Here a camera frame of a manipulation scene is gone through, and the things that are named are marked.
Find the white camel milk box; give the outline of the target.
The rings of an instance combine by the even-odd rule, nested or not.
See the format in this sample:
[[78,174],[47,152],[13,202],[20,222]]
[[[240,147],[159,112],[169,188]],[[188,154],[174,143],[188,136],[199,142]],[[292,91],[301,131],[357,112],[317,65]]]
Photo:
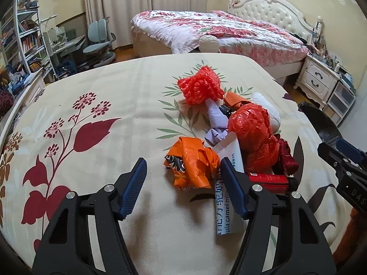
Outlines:
[[[221,160],[228,157],[236,171],[242,173],[245,171],[239,142],[234,132],[228,133],[226,138],[217,143],[213,150]],[[215,180],[214,190],[217,235],[243,233],[247,227],[247,222],[241,219],[241,217],[234,211],[230,201],[230,196],[225,188],[220,172],[218,172]]]

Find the red plastic bag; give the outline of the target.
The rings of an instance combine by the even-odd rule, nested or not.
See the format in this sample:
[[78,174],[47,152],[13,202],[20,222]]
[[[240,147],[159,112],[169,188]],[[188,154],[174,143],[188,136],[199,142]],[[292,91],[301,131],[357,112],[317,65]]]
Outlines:
[[268,111],[248,103],[234,112],[228,131],[236,134],[245,154],[245,168],[251,173],[265,173],[278,161],[279,140],[273,135]]

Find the white tissue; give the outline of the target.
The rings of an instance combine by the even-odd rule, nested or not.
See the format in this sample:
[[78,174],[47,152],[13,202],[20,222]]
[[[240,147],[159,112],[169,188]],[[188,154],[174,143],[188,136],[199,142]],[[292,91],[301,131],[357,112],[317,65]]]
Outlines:
[[260,92],[253,93],[250,101],[267,110],[272,132],[273,134],[277,133],[281,126],[279,111]]

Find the orange plastic bag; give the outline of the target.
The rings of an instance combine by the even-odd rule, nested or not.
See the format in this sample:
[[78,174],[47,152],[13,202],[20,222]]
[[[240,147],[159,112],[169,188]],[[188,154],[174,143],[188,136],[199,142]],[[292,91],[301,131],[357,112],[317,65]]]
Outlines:
[[210,189],[220,157],[199,138],[179,137],[164,157],[164,166],[173,172],[174,187],[180,190]]

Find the lavender paper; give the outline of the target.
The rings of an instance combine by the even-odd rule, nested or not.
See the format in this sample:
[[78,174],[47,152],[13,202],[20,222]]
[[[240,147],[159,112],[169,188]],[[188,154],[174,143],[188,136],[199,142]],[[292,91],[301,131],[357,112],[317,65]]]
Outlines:
[[214,146],[228,135],[228,117],[221,112],[212,99],[207,99],[205,104],[210,121],[210,129],[206,133],[205,139]]

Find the red foam fruit net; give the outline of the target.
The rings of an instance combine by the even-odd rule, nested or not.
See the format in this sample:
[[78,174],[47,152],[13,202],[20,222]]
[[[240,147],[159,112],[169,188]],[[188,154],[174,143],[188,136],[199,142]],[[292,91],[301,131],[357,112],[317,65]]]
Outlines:
[[219,76],[209,66],[201,67],[193,76],[178,80],[177,85],[190,106],[202,104],[208,99],[217,101],[225,95]]

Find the black trash bin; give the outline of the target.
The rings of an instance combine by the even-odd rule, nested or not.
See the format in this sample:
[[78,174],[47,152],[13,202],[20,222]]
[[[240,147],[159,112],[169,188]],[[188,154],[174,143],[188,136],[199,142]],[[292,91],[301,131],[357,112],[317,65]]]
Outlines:
[[300,112],[303,112],[307,116],[321,141],[336,148],[338,139],[343,137],[331,118],[313,104],[306,101],[301,102],[298,108]]

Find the plastic drawer unit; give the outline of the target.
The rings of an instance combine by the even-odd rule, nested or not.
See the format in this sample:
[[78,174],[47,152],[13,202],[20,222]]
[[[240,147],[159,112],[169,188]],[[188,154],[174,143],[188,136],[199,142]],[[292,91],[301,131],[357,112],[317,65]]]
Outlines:
[[355,99],[355,93],[344,82],[338,81],[325,108],[327,116],[336,126],[339,126],[347,116]]

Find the white nightstand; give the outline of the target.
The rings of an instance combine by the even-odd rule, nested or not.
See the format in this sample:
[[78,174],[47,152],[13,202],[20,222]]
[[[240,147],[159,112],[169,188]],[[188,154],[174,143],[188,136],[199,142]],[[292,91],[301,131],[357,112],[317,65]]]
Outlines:
[[340,77],[336,72],[312,54],[308,54],[294,89],[300,88],[307,98],[318,103],[322,110],[327,105],[327,101],[339,80]]

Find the cream floral bed sheet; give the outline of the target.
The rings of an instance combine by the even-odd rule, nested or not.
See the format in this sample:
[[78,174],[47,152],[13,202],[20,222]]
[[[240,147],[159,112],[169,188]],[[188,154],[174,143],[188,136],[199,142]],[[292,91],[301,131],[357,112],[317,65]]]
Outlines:
[[285,90],[254,60],[229,54],[140,58],[46,87],[23,113],[1,154],[1,233],[28,266],[69,191],[94,193],[147,161],[147,178],[122,234],[139,274],[228,274],[242,233],[217,235],[212,189],[182,191],[164,157],[180,137],[204,139],[206,106],[188,106],[177,81],[209,66],[225,91],[262,94],[280,113],[280,135],[299,164],[299,191],[334,245],[351,210],[318,136]]

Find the orange folded paper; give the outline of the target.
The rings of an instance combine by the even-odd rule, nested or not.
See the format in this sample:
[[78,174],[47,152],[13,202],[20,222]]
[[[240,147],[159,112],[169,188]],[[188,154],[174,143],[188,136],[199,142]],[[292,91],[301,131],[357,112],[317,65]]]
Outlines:
[[240,95],[228,91],[223,99],[224,105],[230,108],[232,111],[238,110],[241,106],[244,106],[245,104],[251,103],[250,100],[247,100]]

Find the amber bottle black cap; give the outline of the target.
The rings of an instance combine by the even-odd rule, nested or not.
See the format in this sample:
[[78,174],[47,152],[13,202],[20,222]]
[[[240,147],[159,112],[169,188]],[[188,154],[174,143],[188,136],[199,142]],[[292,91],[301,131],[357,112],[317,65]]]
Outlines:
[[219,106],[219,110],[227,118],[230,118],[230,116],[232,115],[232,112],[233,112],[228,106],[226,106],[224,104],[222,104],[221,106]]

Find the white tufted headboard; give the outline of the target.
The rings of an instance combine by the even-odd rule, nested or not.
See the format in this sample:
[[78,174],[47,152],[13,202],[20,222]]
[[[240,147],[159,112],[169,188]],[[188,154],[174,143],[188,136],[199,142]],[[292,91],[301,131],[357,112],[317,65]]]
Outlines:
[[304,14],[287,0],[229,0],[228,12],[245,20],[264,21],[306,40],[316,42],[323,31],[323,19],[318,16],[314,26]]

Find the white round bedpost knob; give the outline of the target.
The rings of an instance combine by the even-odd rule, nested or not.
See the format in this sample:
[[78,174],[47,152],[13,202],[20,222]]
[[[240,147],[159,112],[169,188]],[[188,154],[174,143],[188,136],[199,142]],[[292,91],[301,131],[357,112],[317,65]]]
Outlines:
[[204,35],[199,39],[198,48],[202,53],[218,53],[220,50],[220,44],[215,36]]

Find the study desk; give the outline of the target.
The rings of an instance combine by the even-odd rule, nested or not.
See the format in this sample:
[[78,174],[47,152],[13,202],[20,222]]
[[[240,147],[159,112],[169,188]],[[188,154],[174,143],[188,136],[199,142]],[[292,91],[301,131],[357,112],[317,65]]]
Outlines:
[[69,54],[77,51],[84,44],[86,35],[78,36],[71,40],[68,40],[66,33],[57,34],[55,29],[50,29],[48,32],[42,34],[46,53],[52,64],[55,76],[58,78],[63,74],[58,66],[61,65],[62,57],[66,57]]

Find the grey desk chair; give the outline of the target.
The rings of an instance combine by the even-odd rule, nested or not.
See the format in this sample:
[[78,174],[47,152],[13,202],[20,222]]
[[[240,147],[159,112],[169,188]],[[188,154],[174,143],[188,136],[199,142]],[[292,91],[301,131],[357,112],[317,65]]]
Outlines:
[[105,17],[93,21],[88,27],[90,45],[83,49],[83,54],[90,57],[85,64],[88,69],[111,64],[116,59],[116,54],[112,51],[116,35],[108,30],[108,21],[109,17]]

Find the white bookshelf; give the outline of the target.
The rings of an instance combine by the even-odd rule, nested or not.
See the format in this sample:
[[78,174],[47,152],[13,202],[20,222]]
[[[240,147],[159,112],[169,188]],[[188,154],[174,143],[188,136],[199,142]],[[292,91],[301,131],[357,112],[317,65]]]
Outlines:
[[12,0],[1,18],[1,36],[7,66],[22,74],[40,72],[46,83],[55,80],[42,34],[39,0]]

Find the bed with pink floral quilt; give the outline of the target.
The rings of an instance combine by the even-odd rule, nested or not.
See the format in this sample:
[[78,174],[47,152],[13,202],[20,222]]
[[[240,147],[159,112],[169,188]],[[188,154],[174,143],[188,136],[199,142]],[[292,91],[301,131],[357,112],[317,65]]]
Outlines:
[[306,43],[276,25],[224,11],[144,11],[131,20],[131,33],[141,57],[201,52],[204,35],[218,39],[218,53],[242,55],[262,67],[293,64],[309,53]]

